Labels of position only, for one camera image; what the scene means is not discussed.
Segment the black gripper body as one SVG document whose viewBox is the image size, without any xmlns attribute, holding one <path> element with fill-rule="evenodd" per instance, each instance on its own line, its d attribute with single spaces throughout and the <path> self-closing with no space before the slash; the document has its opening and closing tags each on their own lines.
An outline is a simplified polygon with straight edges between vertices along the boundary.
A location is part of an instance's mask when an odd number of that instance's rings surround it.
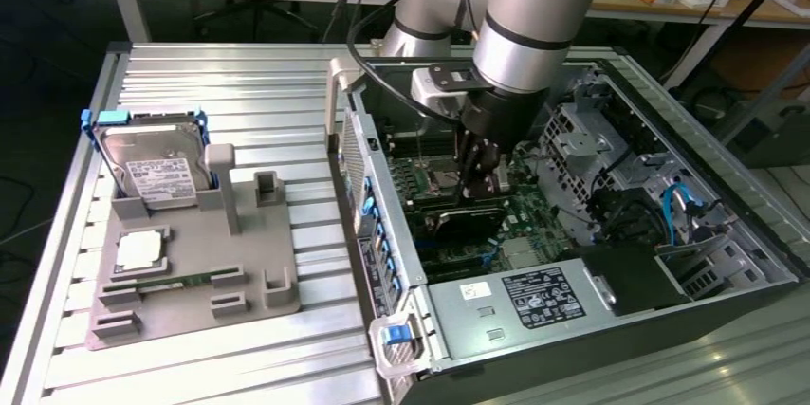
<svg viewBox="0 0 810 405">
<path fill-rule="evenodd" d="M 546 90 L 518 94 L 498 88 L 473 91 L 461 111 L 463 127 L 511 152 L 526 139 L 546 102 Z"/>
</svg>

